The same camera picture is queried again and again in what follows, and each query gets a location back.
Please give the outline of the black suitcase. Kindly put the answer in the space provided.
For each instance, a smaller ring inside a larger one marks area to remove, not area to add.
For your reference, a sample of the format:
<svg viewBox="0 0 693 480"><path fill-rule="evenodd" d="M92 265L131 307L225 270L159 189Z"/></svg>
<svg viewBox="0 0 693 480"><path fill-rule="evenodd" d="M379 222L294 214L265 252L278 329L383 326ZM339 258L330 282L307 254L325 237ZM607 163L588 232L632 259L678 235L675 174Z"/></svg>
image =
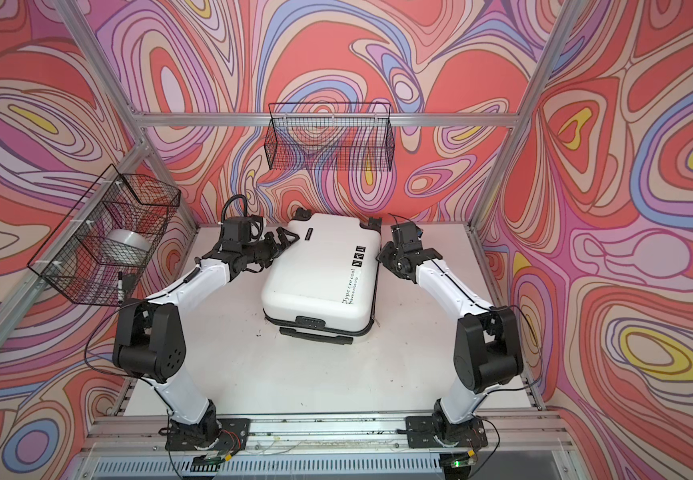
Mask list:
<svg viewBox="0 0 693 480"><path fill-rule="evenodd" d="M314 213L300 208L286 230L298 240L268 270L264 318L280 334L351 345L375 322L381 246L379 218Z"/></svg>

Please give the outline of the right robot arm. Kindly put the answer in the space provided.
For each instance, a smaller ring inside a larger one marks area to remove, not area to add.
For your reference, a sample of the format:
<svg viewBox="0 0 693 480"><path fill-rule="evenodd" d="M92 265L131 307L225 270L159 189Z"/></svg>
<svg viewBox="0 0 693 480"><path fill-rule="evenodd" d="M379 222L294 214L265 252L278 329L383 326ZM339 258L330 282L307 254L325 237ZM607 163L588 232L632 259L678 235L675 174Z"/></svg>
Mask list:
<svg viewBox="0 0 693 480"><path fill-rule="evenodd" d="M524 368L519 321L511 308L496 307L475 294L438 251L422 245L421 238L422 230L415 223L395 224L377 260L395 277L423 289L455 321L452 364L456 380L425 418L430 426L417 431L413 426L421 419L406 419L408 443L418 448L427 437L443 447L482 445L483 438L472 438L482 428L477 410Z"/></svg>

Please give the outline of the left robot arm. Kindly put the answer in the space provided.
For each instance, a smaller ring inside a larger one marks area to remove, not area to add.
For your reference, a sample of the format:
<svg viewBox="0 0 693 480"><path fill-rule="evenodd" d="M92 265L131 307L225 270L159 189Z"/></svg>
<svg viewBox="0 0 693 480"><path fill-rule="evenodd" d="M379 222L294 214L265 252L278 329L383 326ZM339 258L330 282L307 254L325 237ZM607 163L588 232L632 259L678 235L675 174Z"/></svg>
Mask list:
<svg viewBox="0 0 693 480"><path fill-rule="evenodd" d="M272 266L300 236L284 227L264 230L257 215L222 221L222 232L208 253L196 258L196 266L174 284L142 299L130 299L120 309L112 363L136 378L166 406L166 449L214 450L226 432L216 417L216 406L190 374L182 318L208 296L230 284L244 272L258 273Z"/></svg>

